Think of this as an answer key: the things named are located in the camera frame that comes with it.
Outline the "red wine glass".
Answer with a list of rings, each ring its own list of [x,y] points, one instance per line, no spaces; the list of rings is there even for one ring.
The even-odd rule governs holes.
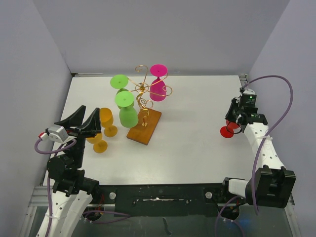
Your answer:
[[[220,129],[220,134],[224,138],[232,138],[235,134],[239,134],[241,132],[241,127],[237,123],[229,120],[226,120],[226,125]]]

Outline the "orange wine glass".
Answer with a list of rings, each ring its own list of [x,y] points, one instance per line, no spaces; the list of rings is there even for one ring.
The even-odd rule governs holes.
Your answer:
[[[116,136],[118,129],[114,123],[114,117],[112,111],[109,108],[101,108],[100,109],[100,122],[102,127],[104,128],[104,134],[107,137],[114,137]]]
[[[102,133],[96,134],[94,137],[87,138],[86,141],[93,145],[93,150],[96,153],[103,153],[107,150],[108,144],[103,140]]]

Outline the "orange wine glass front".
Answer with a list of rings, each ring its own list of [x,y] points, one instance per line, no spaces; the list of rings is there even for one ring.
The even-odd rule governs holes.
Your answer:
[[[86,141],[93,145],[93,150],[96,153],[103,153],[107,150],[108,144],[103,140],[102,133],[96,134],[94,137],[87,138]]]

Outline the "green wine glass front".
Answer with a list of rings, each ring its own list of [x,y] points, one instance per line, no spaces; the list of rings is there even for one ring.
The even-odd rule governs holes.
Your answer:
[[[120,108],[119,119],[123,127],[133,128],[138,124],[139,119],[134,102],[134,95],[129,91],[121,91],[115,96],[115,103]]]

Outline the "green wine glass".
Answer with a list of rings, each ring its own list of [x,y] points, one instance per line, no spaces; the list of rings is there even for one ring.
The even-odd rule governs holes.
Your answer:
[[[134,95],[129,91],[121,91],[115,96],[115,103],[120,108],[119,119],[123,127],[133,128],[138,124],[139,119],[134,102]]]
[[[129,83],[128,77],[122,74],[115,75],[110,80],[111,87],[114,89],[117,89],[116,94],[119,94],[120,92],[123,92],[123,91],[129,92],[129,90],[126,89],[126,86],[128,85],[128,83]]]

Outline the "magenta wine glass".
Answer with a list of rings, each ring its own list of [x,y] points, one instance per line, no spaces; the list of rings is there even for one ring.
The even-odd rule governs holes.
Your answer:
[[[153,76],[157,77],[150,86],[150,98],[153,101],[160,102],[166,97],[165,83],[161,77],[167,75],[168,69],[165,65],[155,64],[151,66],[150,72]]]

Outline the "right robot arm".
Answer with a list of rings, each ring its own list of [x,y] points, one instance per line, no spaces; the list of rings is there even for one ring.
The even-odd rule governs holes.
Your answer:
[[[249,181],[226,178],[220,189],[220,197],[230,202],[237,196],[246,199],[249,205],[285,208],[291,196],[295,173],[285,168],[279,159],[268,134],[266,117],[255,106],[257,95],[251,89],[233,98],[225,116],[226,125],[220,129],[225,138],[243,133],[255,155],[254,179]]]

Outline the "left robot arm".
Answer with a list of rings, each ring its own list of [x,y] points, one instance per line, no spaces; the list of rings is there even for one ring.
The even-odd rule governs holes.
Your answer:
[[[39,135],[34,145],[37,153],[53,155],[46,165],[48,210],[37,233],[39,237],[69,237],[89,203],[101,197],[99,182],[86,178],[81,168],[87,138],[101,133],[99,108],[84,120],[86,107],[55,122]]]

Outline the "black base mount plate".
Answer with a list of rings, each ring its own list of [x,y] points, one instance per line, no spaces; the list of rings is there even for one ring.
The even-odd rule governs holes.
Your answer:
[[[136,217],[215,217],[221,204],[234,197],[221,183],[166,185],[102,185],[91,206],[113,207]]]

